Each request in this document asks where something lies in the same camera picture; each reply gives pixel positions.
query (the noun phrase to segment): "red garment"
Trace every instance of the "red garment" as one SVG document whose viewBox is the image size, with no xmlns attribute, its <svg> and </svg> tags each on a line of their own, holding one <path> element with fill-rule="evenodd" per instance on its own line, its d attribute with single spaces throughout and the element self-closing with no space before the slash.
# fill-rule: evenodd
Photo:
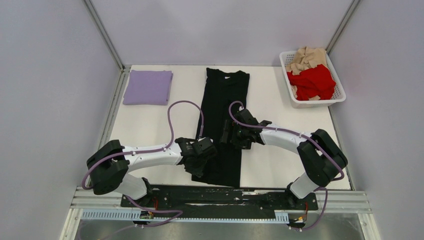
<svg viewBox="0 0 424 240">
<path fill-rule="evenodd" d="M 300 75 L 287 73 L 288 80 L 293 86 L 297 86 L 297 100 L 308 101 L 310 98 L 319 96 L 321 100 L 329 100 L 334 94 L 336 82 L 331 73 L 324 65 L 319 64 L 300 72 Z"/>
</svg>

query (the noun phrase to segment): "laundry basket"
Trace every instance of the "laundry basket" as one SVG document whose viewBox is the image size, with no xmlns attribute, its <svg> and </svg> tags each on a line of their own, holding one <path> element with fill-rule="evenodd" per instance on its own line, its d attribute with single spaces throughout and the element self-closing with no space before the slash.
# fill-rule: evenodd
<svg viewBox="0 0 424 240">
<path fill-rule="evenodd" d="M 345 90 L 343 90 L 342 84 L 340 83 L 340 79 L 337 76 L 336 70 L 334 69 L 334 66 L 327 54 L 326 60 L 327 60 L 327 68 L 330 70 L 331 77 L 335 82 L 334 87 L 334 94 L 332 95 L 330 100 L 312 100 L 312 101 L 299 101 L 295 98 L 293 95 L 292 88 L 290 87 L 290 81 L 289 77 L 287 76 L 286 68 L 289 63 L 292 62 L 293 58 L 295 57 L 296 51 L 283 51 L 279 55 L 279 60 L 281 61 L 282 66 L 282 72 L 285 78 L 285 83 L 287 85 L 288 91 L 290 93 L 290 101 L 291 106 L 295 109 L 302 109 L 302 108 L 314 108 L 314 107 L 327 107 L 334 103 L 343 102 L 346 99 Z"/>
</svg>

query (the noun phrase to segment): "gray wall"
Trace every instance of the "gray wall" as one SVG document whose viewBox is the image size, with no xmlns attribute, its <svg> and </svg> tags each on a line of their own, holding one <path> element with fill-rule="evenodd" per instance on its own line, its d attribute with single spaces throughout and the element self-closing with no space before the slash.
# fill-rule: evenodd
<svg viewBox="0 0 424 240">
<path fill-rule="evenodd" d="M 59 237 L 118 68 L 81 0 L 0 2 L 0 239 Z"/>
<path fill-rule="evenodd" d="M 362 1 L 331 60 L 349 169 L 384 240 L 424 238 L 424 1 Z"/>
<path fill-rule="evenodd" d="M 326 47 L 351 0 L 93 0 L 125 64 L 279 66 Z"/>
</svg>

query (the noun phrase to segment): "black mounting plate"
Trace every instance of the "black mounting plate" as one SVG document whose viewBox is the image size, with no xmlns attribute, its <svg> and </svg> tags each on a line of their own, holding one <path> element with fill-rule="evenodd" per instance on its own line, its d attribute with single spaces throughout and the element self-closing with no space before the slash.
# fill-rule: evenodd
<svg viewBox="0 0 424 240">
<path fill-rule="evenodd" d="M 182 210 L 181 218 L 274 219 L 274 210 L 318 210 L 314 193 L 290 207 L 284 188 L 232 188 L 211 186 L 151 185 L 158 210 Z M 122 197 L 121 207 L 134 208 Z M 153 208 L 151 200 L 143 207 Z M 161 214 L 172 217 L 175 213 Z"/>
</svg>

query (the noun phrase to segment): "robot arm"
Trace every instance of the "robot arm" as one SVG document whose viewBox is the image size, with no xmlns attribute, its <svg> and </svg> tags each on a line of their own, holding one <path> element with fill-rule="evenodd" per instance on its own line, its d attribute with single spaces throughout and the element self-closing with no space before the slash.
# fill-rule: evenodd
<svg viewBox="0 0 424 240">
<path fill-rule="evenodd" d="M 339 170 L 323 154 L 317 152 L 316 146 L 303 136 L 309 137 L 343 169 L 348 164 L 345 155 L 329 134 L 318 129 L 315 132 L 280 131 L 279 126 L 263 120 L 258 122 L 247 109 L 242 109 L 234 115 L 235 119 L 250 126 L 266 128 L 253 128 L 226 121 L 222 143 L 231 143 L 236 148 L 250 149 L 252 143 L 273 145 L 289 150 L 300 156 L 305 173 L 287 186 L 296 199 L 303 199 L 319 187 L 326 187 L 338 174 Z"/>
<path fill-rule="evenodd" d="M 217 150 L 208 137 L 200 140 L 177 138 L 168 148 L 166 144 L 148 147 L 121 146 L 119 140 L 111 140 L 87 160 L 90 169 L 106 156 L 106 160 L 90 173 L 91 185 L 96 195 L 118 192 L 134 200 L 141 199 L 151 191 L 147 179 L 138 178 L 130 172 L 159 165 L 184 165 L 186 172 L 202 176 L 203 168 Z"/>
</svg>

